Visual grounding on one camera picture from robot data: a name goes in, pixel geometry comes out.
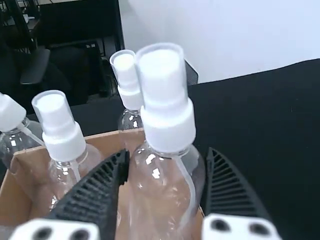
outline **transparent bottle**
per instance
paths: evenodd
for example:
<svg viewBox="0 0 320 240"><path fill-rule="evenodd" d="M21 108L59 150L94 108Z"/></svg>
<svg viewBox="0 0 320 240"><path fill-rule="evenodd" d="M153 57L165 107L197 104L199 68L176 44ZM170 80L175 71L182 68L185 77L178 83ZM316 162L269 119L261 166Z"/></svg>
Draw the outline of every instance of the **transparent bottle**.
<svg viewBox="0 0 320 240"><path fill-rule="evenodd" d="M48 90L39 93L33 98L32 106L41 123L43 141L51 158L48 175L54 193L49 206L52 209L103 160L103 155L86 143L63 92Z"/></svg>
<svg viewBox="0 0 320 240"><path fill-rule="evenodd" d="M58 201L102 160L100 151L90 144L86 144L85 151L74 160L63 162L51 159L49 174L55 198L52 199L50 208L53 209Z"/></svg>
<svg viewBox="0 0 320 240"><path fill-rule="evenodd" d="M198 150L157 152L145 142L129 164L130 240L191 240L206 175Z"/></svg>
<svg viewBox="0 0 320 240"><path fill-rule="evenodd" d="M135 57L136 54L133 51L125 49L115 52L109 61L118 82L118 92L126 108L118 121L119 138L123 148L130 154L145 140L140 117L143 97L135 67ZM126 210L127 206L118 204L116 239L128 238L129 219Z"/></svg>
<svg viewBox="0 0 320 240"><path fill-rule="evenodd" d="M21 122L25 128L28 128L35 136L42 139L42 128L39 122L30 121L27 117ZM27 136L19 128L14 128L10 131L2 132L0 135L0 154L3 164L15 173L12 166L12 160L15 153L25 152L27 149L32 149L41 146L38 142Z"/></svg>
<svg viewBox="0 0 320 240"><path fill-rule="evenodd" d="M124 110L118 122L118 130L124 148L132 154L145 140L145 131L140 111Z"/></svg>
<svg viewBox="0 0 320 240"><path fill-rule="evenodd" d="M204 161L192 145L194 107L184 53L159 43L136 54L146 141L130 159L130 240L192 240L205 184Z"/></svg>
<svg viewBox="0 0 320 240"><path fill-rule="evenodd" d="M10 96L0 93L0 158L21 189L33 202L33 208L47 213L42 199L52 196L44 187L47 180L39 170L43 165L34 159L35 149L43 146L40 123L30 121L26 110Z"/></svg>

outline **bottle neck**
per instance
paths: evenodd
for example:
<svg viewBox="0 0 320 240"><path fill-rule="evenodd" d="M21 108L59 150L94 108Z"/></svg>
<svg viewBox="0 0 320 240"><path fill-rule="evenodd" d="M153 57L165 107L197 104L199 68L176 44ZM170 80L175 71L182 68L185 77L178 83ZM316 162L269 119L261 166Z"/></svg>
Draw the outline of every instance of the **bottle neck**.
<svg viewBox="0 0 320 240"><path fill-rule="evenodd" d="M152 149L152 151L154 153L156 153L160 157L165 158L165 159L171 159L172 157L180 157L181 158L181 157L185 156L189 152L191 145L189 145L185 149L183 149L181 151L177 151L177 152L160 152L160 151L157 151L154 148L152 148L150 145L149 145L149 147Z"/></svg>
<svg viewBox="0 0 320 240"><path fill-rule="evenodd" d="M72 163L74 163L74 162L76 162L78 165L82 164L87 159L88 154L89 154L88 149L85 148L84 152L74 160L71 160L71 161L55 161L55 160L53 160L53 162L57 167L70 168Z"/></svg>
<svg viewBox="0 0 320 240"><path fill-rule="evenodd" d="M22 123L22 125L23 125L25 128L27 128L27 127L29 126L29 124L30 124L30 120L29 120L27 117L25 117L21 123ZM21 132L20 129L14 128L14 129L12 129L12 130L10 130L10 131L5 131L5 132L3 132L3 134L5 134L5 135L12 135L12 134L17 134L17 133L19 133L19 132Z"/></svg>
<svg viewBox="0 0 320 240"><path fill-rule="evenodd" d="M129 113L131 113L132 115L139 115L140 116L140 110L129 110L126 109Z"/></svg>

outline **black fabric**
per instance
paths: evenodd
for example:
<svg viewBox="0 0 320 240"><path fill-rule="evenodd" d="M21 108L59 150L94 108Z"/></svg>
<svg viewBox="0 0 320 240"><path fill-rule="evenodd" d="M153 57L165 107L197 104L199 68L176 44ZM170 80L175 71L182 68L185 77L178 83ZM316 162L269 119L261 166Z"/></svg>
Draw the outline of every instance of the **black fabric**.
<svg viewBox="0 0 320 240"><path fill-rule="evenodd" d="M320 59L189 87L194 145L243 173L285 240L319 239ZM72 108L83 133L117 130L114 98Z"/></svg>

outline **white spray cap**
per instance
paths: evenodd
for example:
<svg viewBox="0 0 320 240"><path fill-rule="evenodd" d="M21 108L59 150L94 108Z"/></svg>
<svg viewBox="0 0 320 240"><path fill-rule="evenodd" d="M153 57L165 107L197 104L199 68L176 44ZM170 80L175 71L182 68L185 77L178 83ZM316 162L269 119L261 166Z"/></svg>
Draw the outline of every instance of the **white spray cap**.
<svg viewBox="0 0 320 240"><path fill-rule="evenodd" d="M136 66L136 54L131 50L120 50L110 57L118 91L126 109L140 110L143 105Z"/></svg>
<svg viewBox="0 0 320 240"><path fill-rule="evenodd" d="M146 46L136 54L144 106L145 138L155 150L179 152L196 137L194 106L188 97L183 49L173 43Z"/></svg>
<svg viewBox="0 0 320 240"><path fill-rule="evenodd" d="M62 91L41 92L31 103L43 129L42 139L53 160L69 162L83 154L86 141Z"/></svg>
<svg viewBox="0 0 320 240"><path fill-rule="evenodd" d="M18 127L27 111L10 96L0 92L0 131L8 132Z"/></svg>

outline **black ridged surface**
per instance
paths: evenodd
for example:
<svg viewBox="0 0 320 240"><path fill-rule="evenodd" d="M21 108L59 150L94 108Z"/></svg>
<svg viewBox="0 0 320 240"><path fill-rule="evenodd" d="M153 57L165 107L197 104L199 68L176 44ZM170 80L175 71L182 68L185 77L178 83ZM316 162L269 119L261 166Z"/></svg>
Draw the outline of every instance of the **black ridged surface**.
<svg viewBox="0 0 320 240"><path fill-rule="evenodd" d="M105 159L58 202L48 218L94 223L101 240L114 240L119 186L128 179L129 159L125 150Z"/></svg>
<svg viewBox="0 0 320 240"><path fill-rule="evenodd" d="M271 220L248 181L224 155L210 147L206 160L205 215L217 213Z"/></svg>

